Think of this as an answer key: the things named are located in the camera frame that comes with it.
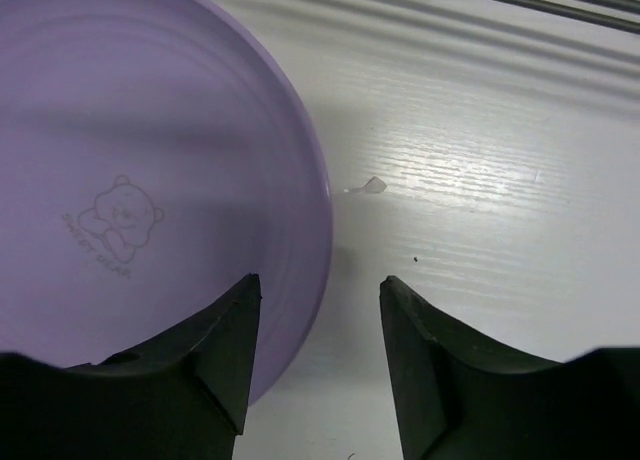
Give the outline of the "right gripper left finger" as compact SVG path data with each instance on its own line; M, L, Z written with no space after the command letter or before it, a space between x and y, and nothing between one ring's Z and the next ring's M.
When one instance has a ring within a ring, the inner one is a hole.
M1 355L4 459L229 459L244 429L259 277L98 365Z

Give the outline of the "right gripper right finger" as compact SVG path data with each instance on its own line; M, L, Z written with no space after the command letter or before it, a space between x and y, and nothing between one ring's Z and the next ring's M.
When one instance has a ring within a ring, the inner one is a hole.
M637 348L558 363L481 333L397 277L379 300L405 458L638 457Z

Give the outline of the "purple plate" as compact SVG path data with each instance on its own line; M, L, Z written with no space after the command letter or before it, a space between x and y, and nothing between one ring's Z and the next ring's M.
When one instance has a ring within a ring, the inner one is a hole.
M1 347L98 363L248 273L250 397L315 320L332 249L310 118L209 0L1 0Z

